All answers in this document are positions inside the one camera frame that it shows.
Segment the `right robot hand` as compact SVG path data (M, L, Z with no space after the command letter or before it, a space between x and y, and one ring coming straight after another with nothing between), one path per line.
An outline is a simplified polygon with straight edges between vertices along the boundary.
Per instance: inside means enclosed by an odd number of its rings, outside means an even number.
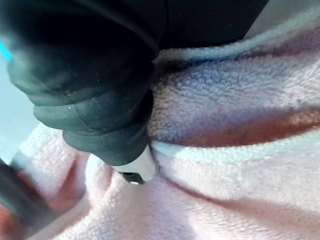
M265 0L3 0L0 39L10 81L34 116L126 181L158 165L147 125L154 59L170 48L241 40Z

